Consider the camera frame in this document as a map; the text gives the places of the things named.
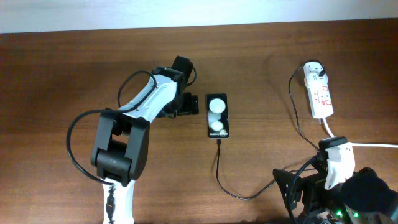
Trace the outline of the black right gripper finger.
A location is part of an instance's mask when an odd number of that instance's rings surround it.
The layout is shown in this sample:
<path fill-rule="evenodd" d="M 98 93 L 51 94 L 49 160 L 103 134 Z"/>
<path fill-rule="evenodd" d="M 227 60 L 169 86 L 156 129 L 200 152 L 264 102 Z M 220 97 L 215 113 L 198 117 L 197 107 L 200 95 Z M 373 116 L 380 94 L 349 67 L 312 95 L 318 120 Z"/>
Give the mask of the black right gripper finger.
<path fill-rule="evenodd" d="M 335 137 L 329 137 L 326 139 L 322 139 L 319 143 L 319 153 L 318 153 L 318 159 L 320 161 L 326 161 L 328 159 L 328 153 L 326 152 L 326 149 L 339 146 L 341 144 L 347 143 L 348 140 L 344 136 L 335 136 Z"/>
<path fill-rule="evenodd" d="M 291 180 L 295 177 L 296 173 L 297 173 L 296 170 L 286 171 L 282 169 L 273 169 L 272 171 L 275 181 L 280 188 L 280 192 L 282 194 L 282 198 L 286 208 L 288 205 L 287 201 L 288 189 L 291 184 Z M 303 192 L 303 181 L 299 177 L 293 186 L 292 196 L 290 197 L 290 207 L 292 210 L 296 209 L 297 203 L 301 201 L 302 192 Z"/>

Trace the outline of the black smartphone with lit screen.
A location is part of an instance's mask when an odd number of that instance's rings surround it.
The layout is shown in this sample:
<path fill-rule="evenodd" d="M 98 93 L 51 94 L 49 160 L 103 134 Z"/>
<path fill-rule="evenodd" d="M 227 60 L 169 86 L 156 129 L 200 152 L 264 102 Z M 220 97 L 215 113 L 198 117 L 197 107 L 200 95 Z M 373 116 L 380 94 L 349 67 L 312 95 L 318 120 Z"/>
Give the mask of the black smartphone with lit screen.
<path fill-rule="evenodd" d="M 208 137 L 210 139 L 228 139 L 230 130 L 227 94 L 207 94 L 206 110 L 208 113 Z"/>

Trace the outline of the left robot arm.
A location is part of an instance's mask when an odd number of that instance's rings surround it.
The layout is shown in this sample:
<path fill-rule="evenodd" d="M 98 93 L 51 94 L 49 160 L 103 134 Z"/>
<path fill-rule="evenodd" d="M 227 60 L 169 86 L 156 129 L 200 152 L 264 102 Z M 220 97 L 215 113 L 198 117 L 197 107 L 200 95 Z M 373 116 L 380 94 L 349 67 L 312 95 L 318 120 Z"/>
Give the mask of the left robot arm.
<path fill-rule="evenodd" d="M 149 72 L 147 85 L 129 103 L 100 114 L 90 162 L 103 181 L 104 223 L 134 223 L 134 184 L 146 165 L 150 124 L 199 113 L 198 97 L 185 92 L 195 73 L 193 63 L 178 56 L 171 67 Z"/>

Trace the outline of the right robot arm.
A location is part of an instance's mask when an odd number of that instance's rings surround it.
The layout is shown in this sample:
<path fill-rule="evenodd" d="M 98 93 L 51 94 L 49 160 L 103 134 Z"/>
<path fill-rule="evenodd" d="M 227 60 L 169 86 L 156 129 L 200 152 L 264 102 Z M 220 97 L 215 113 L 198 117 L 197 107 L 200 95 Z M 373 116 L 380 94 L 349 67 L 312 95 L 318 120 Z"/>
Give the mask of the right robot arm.
<path fill-rule="evenodd" d="M 299 170 L 274 169 L 293 223 L 397 223 L 397 192 L 370 167 L 355 171 L 353 144 L 321 140 Z"/>

